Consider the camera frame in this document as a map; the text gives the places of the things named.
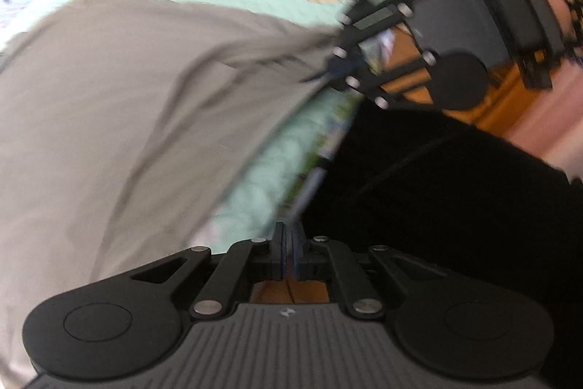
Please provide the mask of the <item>grey t-shirt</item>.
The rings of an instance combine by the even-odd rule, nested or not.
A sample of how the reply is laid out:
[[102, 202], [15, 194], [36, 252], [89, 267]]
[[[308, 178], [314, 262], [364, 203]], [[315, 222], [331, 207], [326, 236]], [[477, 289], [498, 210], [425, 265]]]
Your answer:
[[1, 55], [1, 383], [43, 300], [178, 251], [321, 88], [337, 35], [169, 0], [73, 0]]

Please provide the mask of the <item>wooden cabinet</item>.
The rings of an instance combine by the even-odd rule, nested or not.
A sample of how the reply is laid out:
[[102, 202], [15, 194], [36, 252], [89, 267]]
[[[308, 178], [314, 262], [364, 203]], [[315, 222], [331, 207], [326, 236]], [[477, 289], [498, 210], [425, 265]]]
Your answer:
[[384, 110], [470, 110], [491, 72], [516, 65], [525, 87], [547, 90], [551, 72], [582, 50], [582, 1], [351, 0], [327, 62], [312, 74]]

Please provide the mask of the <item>person's black clothing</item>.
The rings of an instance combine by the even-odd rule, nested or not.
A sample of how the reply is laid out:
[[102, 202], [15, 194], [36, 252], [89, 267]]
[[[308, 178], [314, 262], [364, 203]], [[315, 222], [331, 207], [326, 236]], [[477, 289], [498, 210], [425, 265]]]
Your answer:
[[300, 223], [536, 301], [554, 325], [541, 375], [581, 386], [582, 184], [561, 170], [442, 113], [366, 101]]

